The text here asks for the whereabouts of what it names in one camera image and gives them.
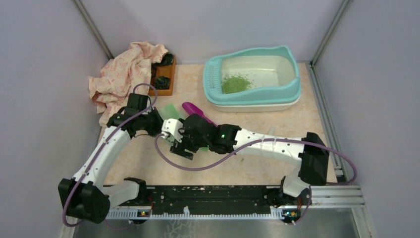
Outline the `green litter bag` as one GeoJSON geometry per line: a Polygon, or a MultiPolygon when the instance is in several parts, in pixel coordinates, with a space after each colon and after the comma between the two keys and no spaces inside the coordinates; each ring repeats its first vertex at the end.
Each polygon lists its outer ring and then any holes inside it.
{"type": "Polygon", "coordinates": [[[176,109],[174,104],[168,104],[158,110],[162,119],[185,119],[189,115],[181,109],[176,109]]]}

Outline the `purple plastic scoop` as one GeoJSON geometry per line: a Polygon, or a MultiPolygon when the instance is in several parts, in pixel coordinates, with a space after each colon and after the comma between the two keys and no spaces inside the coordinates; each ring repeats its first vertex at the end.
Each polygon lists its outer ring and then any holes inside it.
{"type": "Polygon", "coordinates": [[[205,114],[204,112],[197,107],[195,104],[191,103],[191,102],[184,102],[182,103],[182,108],[183,110],[190,116],[193,114],[197,114],[200,117],[204,118],[207,122],[214,124],[215,126],[217,126],[216,123],[214,123],[213,121],[211,121],[205,114]]]}

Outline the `white bag clip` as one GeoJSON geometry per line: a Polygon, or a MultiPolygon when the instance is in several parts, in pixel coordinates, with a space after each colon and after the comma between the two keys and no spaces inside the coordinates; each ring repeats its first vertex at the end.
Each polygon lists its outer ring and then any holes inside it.
{"type": "Polygon", "coordinates": [[[271,127],[268,131],[268,135],[274,135],[275,134],[275,128],[271,127]]]}

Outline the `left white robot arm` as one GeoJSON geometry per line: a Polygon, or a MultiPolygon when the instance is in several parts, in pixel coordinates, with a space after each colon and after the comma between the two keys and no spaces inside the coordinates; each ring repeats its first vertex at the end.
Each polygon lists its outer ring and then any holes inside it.
{"type": "Polygon", "coordinates": [[[148,95],[131,93],[127,105],[112,115],[104,134],[82,168],[71,178],[62,179],[58,192],[63,206],[63,223],[67,217],[100,224],[109,211],[128,201],[143,205],[149,198],[146,182],[125,178],[121,183],[105,185],[105,179],[122,149],[138,131],[156,136],[163,119],[148,95]]]}

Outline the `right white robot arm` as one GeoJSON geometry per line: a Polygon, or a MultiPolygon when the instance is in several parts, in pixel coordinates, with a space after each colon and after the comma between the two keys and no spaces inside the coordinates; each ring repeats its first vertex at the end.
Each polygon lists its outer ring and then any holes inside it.
{"type": "Polygon", "coordinates": [[[284,204],[292,204],[310,186],[327,184],[329,151],[316,133],[308,132],[302,138],[283,138],[233,124],[214,125],[197,114],[186,119],[166,119],[162,131],[174,138],[171,153],[189,160],[200,148],[208,148],[227,157],[255,155],[295,166],[282,180],[279,190],[279,199],[284,204]]]}

